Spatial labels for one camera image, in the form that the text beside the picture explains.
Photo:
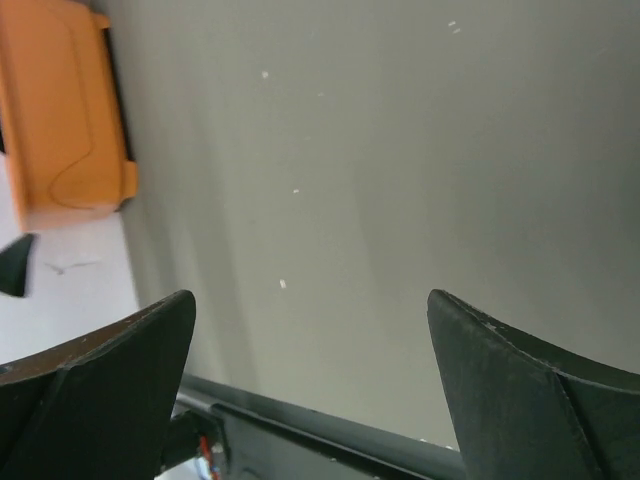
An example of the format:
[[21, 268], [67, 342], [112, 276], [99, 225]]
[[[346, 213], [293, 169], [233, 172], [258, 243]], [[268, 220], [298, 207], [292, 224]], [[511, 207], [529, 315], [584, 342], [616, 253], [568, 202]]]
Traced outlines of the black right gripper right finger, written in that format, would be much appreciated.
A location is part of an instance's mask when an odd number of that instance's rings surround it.
[[639, 377], [434, 290], [431, 341], [470, 479], [636, 479]]

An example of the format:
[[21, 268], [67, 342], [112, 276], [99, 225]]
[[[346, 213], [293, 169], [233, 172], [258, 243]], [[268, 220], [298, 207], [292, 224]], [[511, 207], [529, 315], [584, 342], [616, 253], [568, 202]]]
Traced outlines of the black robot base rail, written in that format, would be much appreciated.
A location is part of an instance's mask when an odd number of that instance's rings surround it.
[[461, 454], [195, 375], [176, 406], [211, 428], [224, 479], [464, 479]]

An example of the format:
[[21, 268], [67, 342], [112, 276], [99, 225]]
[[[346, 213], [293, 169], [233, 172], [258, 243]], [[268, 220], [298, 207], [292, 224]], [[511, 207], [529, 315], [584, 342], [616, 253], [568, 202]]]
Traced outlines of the orange plastic bin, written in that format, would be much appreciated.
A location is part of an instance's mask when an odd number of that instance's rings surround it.
[[137, 194], [109, 28], [76, 1], [1, 4], [1, 151], [23, 231], [99, 219]]

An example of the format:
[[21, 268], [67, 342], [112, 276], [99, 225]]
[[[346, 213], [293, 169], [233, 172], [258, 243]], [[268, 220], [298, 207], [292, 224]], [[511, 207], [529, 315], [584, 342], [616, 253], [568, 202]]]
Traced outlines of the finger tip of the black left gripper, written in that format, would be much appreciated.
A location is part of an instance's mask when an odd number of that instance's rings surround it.
[[27, 233], [1, 250], [0, 289], [5, 295], [24, 298], [27, 293], [29, 257], [38, 236]]

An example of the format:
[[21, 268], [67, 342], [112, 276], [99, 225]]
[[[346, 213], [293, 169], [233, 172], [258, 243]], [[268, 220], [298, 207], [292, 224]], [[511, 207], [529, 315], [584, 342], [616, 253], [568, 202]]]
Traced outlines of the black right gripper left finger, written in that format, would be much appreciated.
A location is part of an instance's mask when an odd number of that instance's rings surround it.
[[154, 478], [195, 319], [181, 290], [3, 364], [2, 478]]

